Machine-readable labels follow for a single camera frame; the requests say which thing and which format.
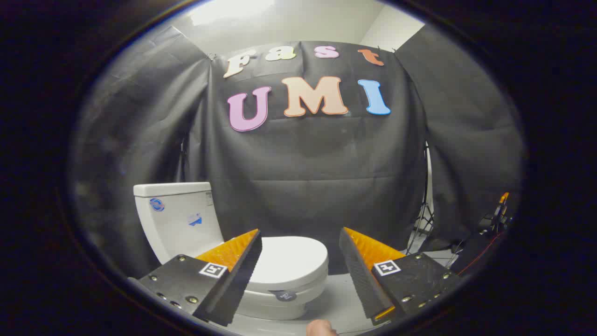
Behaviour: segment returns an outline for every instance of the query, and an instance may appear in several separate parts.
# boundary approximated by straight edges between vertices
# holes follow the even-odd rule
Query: toilet
[[[161,264],[224,243],[209,182],[140,184],[133,193],[141,226]],[[294,236],[263,237],[261,242],[261,255],[236,312],[269,320],[302,316],[306,304],[325,288],[325,245]]]

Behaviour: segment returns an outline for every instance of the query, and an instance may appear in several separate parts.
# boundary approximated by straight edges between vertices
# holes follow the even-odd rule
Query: blue circular logo
[[[149,200],[149,204],[151,204],[151,207],[155,211],[163,211],[164,210],[164,204],[162,203],[162,201],[158,200],[157,198],[152,198],[151,200]]]

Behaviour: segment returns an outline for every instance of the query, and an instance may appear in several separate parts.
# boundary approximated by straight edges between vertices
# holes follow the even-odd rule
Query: floor
[[[425,235],[417,235],[410,253],[416,253],[424,240]],[[424,253],[443,266],[453,263],[457,258],[457,256],[453,258],[450,250]],[[359,335],[365,331],[383,327],[383,325],[373,326],[365,317],[349,274],[328,276],[324,292],[307,305],[307,313],[298,319],[264,320],[236,314],[234,321],[228,327],[215,326],[246,336],[304,336],[307,324],[315,319],[329,320],[341,336]]]

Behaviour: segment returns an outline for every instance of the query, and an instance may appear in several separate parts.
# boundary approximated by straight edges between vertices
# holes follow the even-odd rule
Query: toilet tank
[[[141,226],[161,264],[224,242],[209,182],[138,184],[133,193]]]

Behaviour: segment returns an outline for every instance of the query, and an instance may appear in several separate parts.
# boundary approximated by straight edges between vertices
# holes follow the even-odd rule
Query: toilet seat lid
[[[307,237],[264,237],[248,291],[292,290],[315,281],[328,269],[328,250]]]

